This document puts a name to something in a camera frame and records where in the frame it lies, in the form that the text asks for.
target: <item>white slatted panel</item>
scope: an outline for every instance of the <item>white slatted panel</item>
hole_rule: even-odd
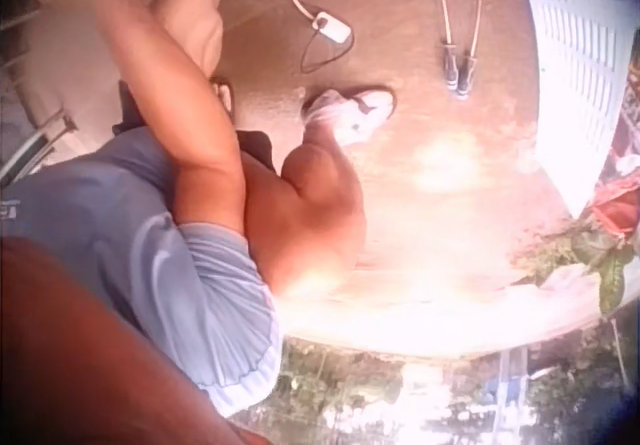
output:
[[[530,0],[538,43],[536,153],[574,217],[618,122],[639,0]]]

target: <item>brown floor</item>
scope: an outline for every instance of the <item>brown floor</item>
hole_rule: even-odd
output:
[[[300,57],[312,30],[289,1],[222,0],[226,34],[219,74],[235,88],[238,126],[270,134],[276,166],[300,140],[305,96],[329,86],[383,84],[396,91],[392,120],[368,144],[349,150],[365,190],[369,232],[351,281],[332,300],[366,313],[373,305],[481,296],[521,278],[510,265],[513,256],[564,217],[557,192],[532,157],[538,77],[528,1],[483,0],[476,83],[467,102],[453,97],[442,79],[439,0],[303,1],[353,26],[356,44],[347,57],[303,75]],[[448,2],[462,53],[471,40],[475,0]],[[93,32],[76,36],[59,45],[86,61],[67,81],[71,101],[82,104],[73,153],[106,140],[118,114],[117,73],[103,45]],[[47,42],[47,54],[56,43]],[[320,38],[312,58],[326,58],[329,51]],[[45,62],[53,66],[51,59]],[[109,86],[96,86],[96,76],[108,77]],[[106,90],[100,99],[89,99],[89,81]],[[333,340],[334,332],[309,333],[310,326],[291,329]],[[358,337],[351,345],[366,348]]]

